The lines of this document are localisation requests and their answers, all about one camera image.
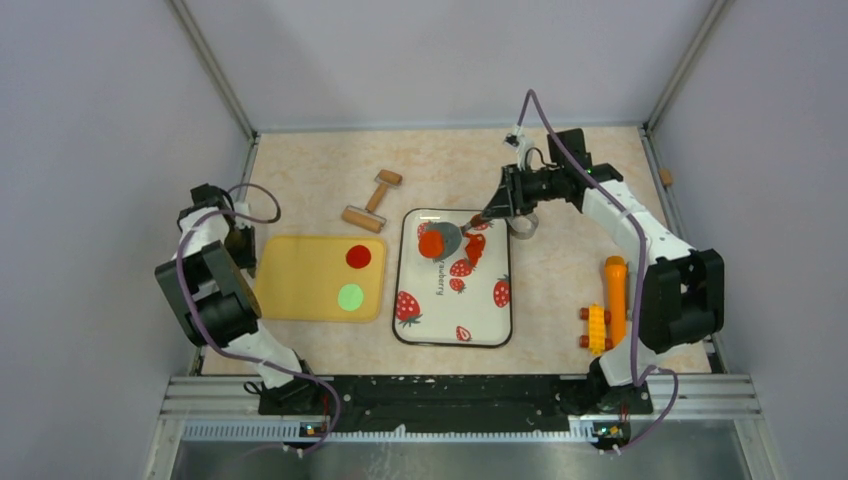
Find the steel scraper wooden handle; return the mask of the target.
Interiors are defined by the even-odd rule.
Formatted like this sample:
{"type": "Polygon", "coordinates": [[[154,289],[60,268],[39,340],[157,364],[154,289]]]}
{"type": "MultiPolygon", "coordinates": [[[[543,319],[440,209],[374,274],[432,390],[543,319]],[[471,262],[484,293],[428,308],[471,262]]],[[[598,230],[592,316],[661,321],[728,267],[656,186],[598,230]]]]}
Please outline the steel scraper wooden handle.
{"type": "Polygon", "coordinates": [[[486,220],[484,220],[480,215],[472,216],[471,219],[463,225],[443,221],[440,217],[434,216],[424,217],[423,220],[425,229],[421,234],[427,230],[438,230],[444,235],[446,240],[445,254],[438,260],[433,260],[434,262],[445,260],[453,255],[462,245],[464,234],[466,232],[470,232],[473,228],[486,223],[486,220]]]}

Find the yellow plastic tray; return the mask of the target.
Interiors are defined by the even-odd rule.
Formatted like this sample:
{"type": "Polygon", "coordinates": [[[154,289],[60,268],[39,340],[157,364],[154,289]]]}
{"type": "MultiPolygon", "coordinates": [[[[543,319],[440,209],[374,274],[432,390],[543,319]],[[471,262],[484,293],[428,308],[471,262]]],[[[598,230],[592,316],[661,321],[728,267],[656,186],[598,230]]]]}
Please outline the yellow plastic tray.
{"type": "Polygon", "coordinates": [[[382,305],[387,245],[379,237],[279,235],[262,252],[254,292],[263,318],[277,321],[368,323],[382,305]],[[345,260],[354,245],[367,246],[372,261],[363,269],[345,260]],[[358,284],[365,293],[354,312],[337,304],[339,289],[358,284]]]}

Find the orange dough disc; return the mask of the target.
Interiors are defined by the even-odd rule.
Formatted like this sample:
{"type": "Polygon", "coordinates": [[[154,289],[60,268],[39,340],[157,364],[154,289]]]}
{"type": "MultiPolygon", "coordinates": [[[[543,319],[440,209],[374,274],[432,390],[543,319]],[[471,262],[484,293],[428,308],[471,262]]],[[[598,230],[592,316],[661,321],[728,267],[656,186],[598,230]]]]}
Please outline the orange dough disc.
{"type": "Polygon", "coordinates": [[[418,251],[424,258],[438,260],[446,252],[446,240],[438,230],[427,230],[418,239],[418,251]]]}

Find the wooden pastry roller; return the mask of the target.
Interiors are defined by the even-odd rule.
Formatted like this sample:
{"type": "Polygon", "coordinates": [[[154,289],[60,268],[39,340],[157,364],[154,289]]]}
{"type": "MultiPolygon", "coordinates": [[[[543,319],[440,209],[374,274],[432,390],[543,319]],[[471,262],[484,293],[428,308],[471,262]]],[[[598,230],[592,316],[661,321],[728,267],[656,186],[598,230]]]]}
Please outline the wooden pastry roller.
{"type": "Polygon", "coordinates": [[[341,219],[350,225],[356,226],[371,233],[382,232],[386,219],[378,215],[376,210],[382,203],[386,193],[403,183],[403,176],[399,173],[382,169],[375,177],[376,187],[363,207],[348,205],[341,214],[341,219]]]}

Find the orange dough scrap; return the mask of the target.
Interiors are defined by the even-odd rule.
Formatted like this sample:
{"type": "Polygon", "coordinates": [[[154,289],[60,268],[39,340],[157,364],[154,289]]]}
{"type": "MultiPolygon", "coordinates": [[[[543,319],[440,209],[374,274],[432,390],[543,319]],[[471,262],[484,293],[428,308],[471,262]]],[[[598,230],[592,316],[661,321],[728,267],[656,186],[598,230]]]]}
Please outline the orange dough scrap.
{"type": "Polygon", "coordinates": [[[486,238],[479,233],[466,232],[464,237],[468,240],[465,245],[467,260],[472,269],[475,269],[482,258],[485,250],[486,238]]]}

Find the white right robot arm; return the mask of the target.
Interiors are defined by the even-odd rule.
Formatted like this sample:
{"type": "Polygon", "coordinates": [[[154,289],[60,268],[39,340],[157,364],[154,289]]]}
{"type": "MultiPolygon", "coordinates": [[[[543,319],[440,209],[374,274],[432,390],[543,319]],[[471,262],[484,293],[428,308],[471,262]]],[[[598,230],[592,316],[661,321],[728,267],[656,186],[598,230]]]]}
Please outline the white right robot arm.
{"type": "Polygon", "coordinates": [[[543,201],[563,200],[594,220],[625,253],[631,267],[632,332],[595,363],[602,374],[586,385],[589,404],[612,412],[640,384],[660,355],[694,344],[724,326],[725,264],[713,249],[698,250],[667,229],[635,197],[623,175],[595,165],[584,133],[547,137],[551,164],[533,169],[520,128],[506,136],[519,160],[502,167],[499,184],[481,216],[486,221],[532,215],[543,201]]]}

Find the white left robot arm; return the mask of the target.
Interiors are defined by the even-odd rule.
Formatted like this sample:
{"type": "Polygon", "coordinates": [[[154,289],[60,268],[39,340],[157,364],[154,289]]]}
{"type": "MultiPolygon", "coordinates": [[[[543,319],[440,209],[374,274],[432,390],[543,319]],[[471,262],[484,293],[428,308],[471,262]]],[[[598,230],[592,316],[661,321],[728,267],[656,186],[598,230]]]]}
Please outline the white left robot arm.
{"type": "Polygon", "coordinates": [[[212,339],[223,352],[252,365],[261,377],[244,388],[283,401],[297,413],[319,404],[320,386],[294,350],[260,323],[261,307],[248,279],[256,273],[256,221],[232,191],[202,184],[178,215],[180,243],[154,277],[187,339],[197,347],[212,339]]]}

